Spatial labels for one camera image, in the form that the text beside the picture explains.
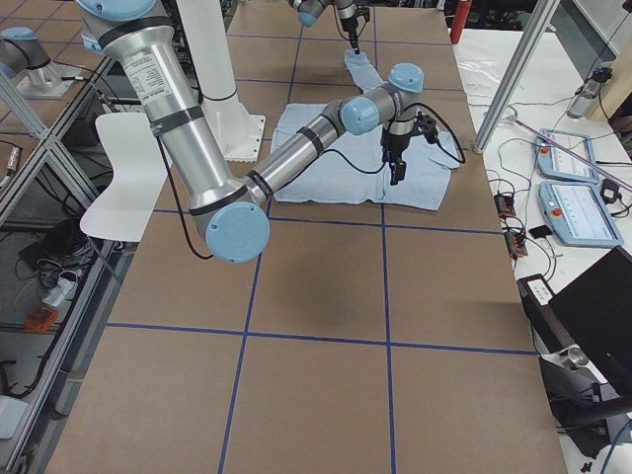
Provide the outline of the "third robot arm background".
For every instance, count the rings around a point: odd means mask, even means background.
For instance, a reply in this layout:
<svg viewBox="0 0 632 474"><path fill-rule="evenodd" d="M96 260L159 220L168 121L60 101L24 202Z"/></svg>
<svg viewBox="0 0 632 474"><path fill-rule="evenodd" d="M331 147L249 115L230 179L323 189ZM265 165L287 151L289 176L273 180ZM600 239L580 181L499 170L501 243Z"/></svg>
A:
<svg viewBox="0 0 632 474"><path fill-rule="evenodd" d="M24 73L17 90L27 98L59 99L83 79L83 69L53 61L38 36L27 27L1 32L1 72L9 79Z"/></svg>

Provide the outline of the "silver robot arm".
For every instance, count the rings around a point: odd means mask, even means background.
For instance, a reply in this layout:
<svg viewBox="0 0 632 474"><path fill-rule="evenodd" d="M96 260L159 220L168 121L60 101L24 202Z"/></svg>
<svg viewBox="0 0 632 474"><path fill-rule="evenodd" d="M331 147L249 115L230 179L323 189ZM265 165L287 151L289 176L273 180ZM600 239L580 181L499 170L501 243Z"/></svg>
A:
<svg viewBox="0 0 632 474"><path fill-rule="evenodd" d="M353 53L360 54L359 36L363 29L358 28L358 22L363 19L366 25L370 21L370 11L366 6L359 6L352 0L288 0L287 4L297 12L299 22L306 28L314 26L332 6L339 34L349 42Z"/></svg>
<svg viewBox="0 0 632 474"><path fill-rule="evenodd" d="M378 126L408 134L425 75L395 65L386 82L333 101L245 177L237 178L172 48L174 29L159 1L81 1L83 21L103 54L119 62L189 193L189 212L210 253L229 263L258 257L270 238L264 206L343 134Z"/></svg>

